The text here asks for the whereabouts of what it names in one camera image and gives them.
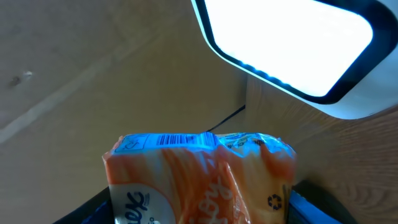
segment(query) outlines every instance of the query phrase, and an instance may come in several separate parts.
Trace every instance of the rectangular light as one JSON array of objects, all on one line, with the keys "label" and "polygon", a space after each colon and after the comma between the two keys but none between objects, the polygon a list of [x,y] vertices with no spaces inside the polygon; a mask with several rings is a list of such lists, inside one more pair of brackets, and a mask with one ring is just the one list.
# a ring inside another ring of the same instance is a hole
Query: rectangular light
[{"label": "rectangular light", "polygon": [[358,14],[312,0],[205,0],[217,46],[311,96],[325,96],[369,45]]}]

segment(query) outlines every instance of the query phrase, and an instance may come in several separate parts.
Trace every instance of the plastic package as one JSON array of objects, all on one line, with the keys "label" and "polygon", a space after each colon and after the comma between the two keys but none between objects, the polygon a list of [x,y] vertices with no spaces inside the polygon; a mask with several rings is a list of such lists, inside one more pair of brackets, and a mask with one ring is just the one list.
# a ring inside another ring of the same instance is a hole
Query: plastic package
[{"label": "plastic package", "polygon": [[104,156],[115,223],[285,223],[296,154],[258,133],[132,134]]}]

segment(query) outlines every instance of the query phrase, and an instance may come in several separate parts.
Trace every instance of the barcode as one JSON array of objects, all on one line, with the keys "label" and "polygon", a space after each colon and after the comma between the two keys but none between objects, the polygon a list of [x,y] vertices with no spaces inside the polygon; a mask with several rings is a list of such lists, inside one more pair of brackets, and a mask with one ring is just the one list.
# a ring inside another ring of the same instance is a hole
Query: barcode
[{"label": "barcode", "polygon": [[218,138],[213,133],[202,134],[163,134],[157,138],[156,145],[195,144],[204,146],[216,146]]}]

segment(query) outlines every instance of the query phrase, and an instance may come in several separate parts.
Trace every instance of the glowing white screen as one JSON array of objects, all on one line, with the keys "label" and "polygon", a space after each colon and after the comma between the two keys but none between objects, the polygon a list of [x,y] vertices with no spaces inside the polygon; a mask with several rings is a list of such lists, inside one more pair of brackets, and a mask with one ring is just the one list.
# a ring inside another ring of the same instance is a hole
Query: glowing white screen
[{"label": "glowing white screen", "polygon": [[325,96],[368,46],[358,14],[312,0],[205,0],[218,47],[312,96]]}]

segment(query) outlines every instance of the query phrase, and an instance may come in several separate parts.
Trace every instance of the black bezel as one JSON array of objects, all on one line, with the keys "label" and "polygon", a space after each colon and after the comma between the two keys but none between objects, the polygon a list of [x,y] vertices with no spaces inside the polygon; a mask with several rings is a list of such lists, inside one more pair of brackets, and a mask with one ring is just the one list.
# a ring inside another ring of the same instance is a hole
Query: black bezel
[{"label": "black bezel", "polygon": [[375,0],[354,0],[350,2],[340,0],[321,0],[326,4],[336,6],[348,11],[357,13],[364,17],[373,29],[373,39],[371,43],[364,49],[359,57],[345,71],[343,76],[336,82],[331,90],[321,97],[311,96],[282,83],[274,77],[270,77],[266,73],[254,69],[250,65],[243,64],[234,57],[224,53],[217,45],[211,30],[210,20],[206,10],[205,0],[195,0],[197,9],[201,18],[201,23],[206,34],[206,38],[213,49],[226,60],[249,70],[260,77],[280,86],[281,88],[303,98],[318,104],[333,104],[338,102],[347,92],[350,91],[359,81],[361,81],[377,64],[387,57],[396,47],[398,43],[398,22],[394,14],[379,1]]}]

